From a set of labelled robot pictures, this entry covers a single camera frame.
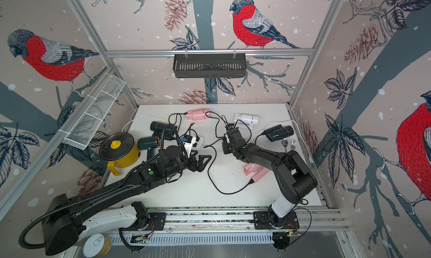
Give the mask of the white folding hair dryer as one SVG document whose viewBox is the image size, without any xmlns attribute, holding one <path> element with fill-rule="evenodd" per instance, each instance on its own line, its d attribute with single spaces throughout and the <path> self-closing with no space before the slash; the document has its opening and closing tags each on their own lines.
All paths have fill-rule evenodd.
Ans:
<svg viewBox="0 0 431 258">
<path fill-rule="evenodd" d="M 253 129 L 258 126 L 259 117 L 253 114 L 236 113 L 234 116 L 234 122 L 240 129 Z"/>
</svg>

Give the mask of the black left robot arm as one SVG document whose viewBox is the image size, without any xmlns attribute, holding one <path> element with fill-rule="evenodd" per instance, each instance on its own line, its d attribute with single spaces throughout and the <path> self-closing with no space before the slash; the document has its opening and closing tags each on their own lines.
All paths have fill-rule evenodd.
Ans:
<svg viewBox="0 0 431 258">
<path fill-rule="evenodd" d="M 172 145 L 117 182 L 72 198 L 59 195 L 52 200 L 46 214 L 21 232 L 19 246 L 44 249 L 47 256 L 52 256 L 97 233 L 146 228 L 151 221 L 142 202 L 133 202 L 122 210 L 110 207 L 172 182 L 174 176 L 182 175 L 185 170 L 202 172 L 211 159 L 211 155 L 187 155 L 182 147 Z"/>
</svg>

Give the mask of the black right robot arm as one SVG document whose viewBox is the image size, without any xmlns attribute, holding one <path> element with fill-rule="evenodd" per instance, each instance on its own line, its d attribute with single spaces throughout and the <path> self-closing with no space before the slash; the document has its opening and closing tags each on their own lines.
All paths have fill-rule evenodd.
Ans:
<svg viewBox="0 0 431 258">
<path fill-rule="evenodd" d="M 227 128 L 222 146 L 225 154 L 231 153 L 244 163 L 256 164 L 274 173 L 281 194 L 268 208 L 265 225 L 285 226 L 287 215 L 317 187 L 317 179 L 296 151 L 281 153 L 247 143 L 236 127 Z"/>
</svg>

